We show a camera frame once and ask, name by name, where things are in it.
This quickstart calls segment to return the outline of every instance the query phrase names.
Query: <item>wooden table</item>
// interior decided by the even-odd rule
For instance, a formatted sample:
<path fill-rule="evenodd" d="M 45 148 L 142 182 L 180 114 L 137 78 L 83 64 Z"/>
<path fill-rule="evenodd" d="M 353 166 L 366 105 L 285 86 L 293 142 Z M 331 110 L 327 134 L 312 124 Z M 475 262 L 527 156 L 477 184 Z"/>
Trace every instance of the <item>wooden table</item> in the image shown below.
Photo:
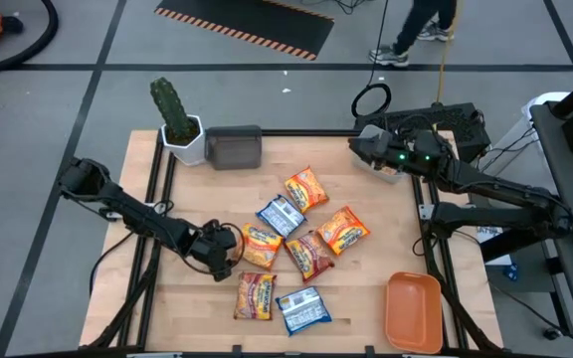
<path fill-rule="evenodd" d="M 449 132 L 443 135 L 452 138 Z M 120 185 L 138 199 L 145 197 L 155 138 L 155 131 L 134 131 L 127 147 Z M 396 271 L 426 272 L 424 259 L 411 252 L 411 246 L 420 237 L 412 183 L 410 178 L 394 185 L 385 183 L 355 168 L 352 155 L 344 137 L 264 137 L 263 165 L 256 170 L 215 171 L 210 165 L 190 168 L 178 164 L 171 217 L 199 225 L 212 218 L 241 227 L 248 222 L 261 225 L 255 213 L 278 193 L 286 196 L 284 181 L 310 165 L 330 200 L 306 213 L 308 222 L 294 235 L 315 229 L 347 204 L 372 234 L 335 257 L 335 268 L 311 283 L 318 287 L 333 322 L 314 325 L 291 338 L 287 337 L 282 314 L 275 304 L 272 321 L 233 319 L 238 272 L 259 271 L 258 268 L 242 262 L 231 277 L 214 282 L 210 276 L 192 271 L 172 252 L 163 250 L 146 349 L 230 352 L 233 345 L 241 344 L 246 352 L 360 353 L 372 345 L 377 353 L 398 352 L 384 335 L 384 285 Z M 162 191 L 166 154 L 163 158 L 156 200 Z M 468 200 L 465 195 L 440 195 L 442 201 L 458 204 Z M 125 233 L 122 223 L 110 224 L 104 249 Z M 134 246 L 135 239 L 100 265 L 82 344 L 94 340 L 122 305 Z M 455 234 L 450 248 L 462 304 L 490 340 L 501 346 L 478 245 Z M 302 288 L 301 273 L 284 248 L 273 273 L 278 275 L 276 296 Z M 444 312 L 449 341 L 455 347 L 450 309 L 446 306 Z M 132 318 L 130 343 L 136 341 L 134 327 L 139 317 L 138 307 Z"/>

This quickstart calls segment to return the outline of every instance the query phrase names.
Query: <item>potted cactus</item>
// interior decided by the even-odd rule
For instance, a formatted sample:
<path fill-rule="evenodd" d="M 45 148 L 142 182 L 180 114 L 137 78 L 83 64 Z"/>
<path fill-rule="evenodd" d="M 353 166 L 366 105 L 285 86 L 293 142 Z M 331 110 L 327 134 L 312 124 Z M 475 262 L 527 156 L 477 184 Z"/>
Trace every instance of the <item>potted cactus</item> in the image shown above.
<path fill-rule="evenodd" d="M 188 115 L 174 86 L 160 78 L 150 84 L 150 92 L 165 120 L 161 128 L 163 143 L 185 165 L 205 161 L 205 131 L 197 115 Z"/>

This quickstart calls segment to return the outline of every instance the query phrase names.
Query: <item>white hexagonal pot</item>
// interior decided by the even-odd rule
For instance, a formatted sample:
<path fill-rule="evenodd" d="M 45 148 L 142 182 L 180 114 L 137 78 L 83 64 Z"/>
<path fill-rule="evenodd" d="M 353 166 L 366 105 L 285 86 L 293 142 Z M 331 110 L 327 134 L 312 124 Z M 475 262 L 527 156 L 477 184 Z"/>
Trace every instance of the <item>white hexagonal pot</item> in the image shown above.
<path fill-rule="evenodd" d="M 200 129 L 200 133 L 191 141 L 191 143 L 184 146 L 170 144 L 165 137 L 165 125 L 163 125 L 160 130 L 162 132 L 163 144 L 165 144 L 165 147 L 174 153 L 176 158 L 178 158 L 178 160 L 183 164 L 194 166 L 205 162 L 205 130 L 203 129 L 203 124 L 201 123 L 198 115 L 188 114 L 187 116 L 196 120 L 198 122 L 198 128 Z"/>

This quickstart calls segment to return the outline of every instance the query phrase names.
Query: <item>jeans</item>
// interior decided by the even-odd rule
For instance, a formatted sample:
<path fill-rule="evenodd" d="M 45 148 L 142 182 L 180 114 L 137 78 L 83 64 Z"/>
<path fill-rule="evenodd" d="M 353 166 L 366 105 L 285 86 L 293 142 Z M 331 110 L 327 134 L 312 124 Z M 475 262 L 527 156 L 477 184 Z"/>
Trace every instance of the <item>jeans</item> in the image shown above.
<path fill-rule="evenodd" d="M 397 42 L 393 45 L 396 55 L 402 55 L 417 40 L 417 36 L 430 19 L 439 12 L 439 27 L 450 29 L 455 19 L 457 0 L 414 0 L 402 32 L 397 36 Z"/>

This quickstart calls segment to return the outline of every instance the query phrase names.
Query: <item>yellow cable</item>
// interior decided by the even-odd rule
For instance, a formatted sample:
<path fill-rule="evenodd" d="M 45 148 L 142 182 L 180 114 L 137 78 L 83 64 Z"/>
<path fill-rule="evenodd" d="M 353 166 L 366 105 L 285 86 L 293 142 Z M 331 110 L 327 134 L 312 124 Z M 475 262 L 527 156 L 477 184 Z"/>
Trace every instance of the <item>yellow cable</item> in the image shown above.
<path fill-rule="evenodd" d="M 442 63 L 439 66 L 439 84 L 437 86 L 437 99 L 436 102 L 439 102 L 442 98 L 442 89 L 444 88 L 444 67 L 446 66 L 446 58 L 448 57 L 448 50 L 450 49 L 451 40 L 453 35 L 455 34 L 455 30 L 457 29 L 457 23 L 459 22 L 459 11 L 463 7 L 464 2 L 462 0 L 457 1 L 457 8 L 455 9 L 455 18 L 453 19 L 453 25 L 451 25 L 450 30 L 448 31 L 448 39 L 446 40 L 446 47 L 444 48 L 444 52 L 442 53 Z"/>

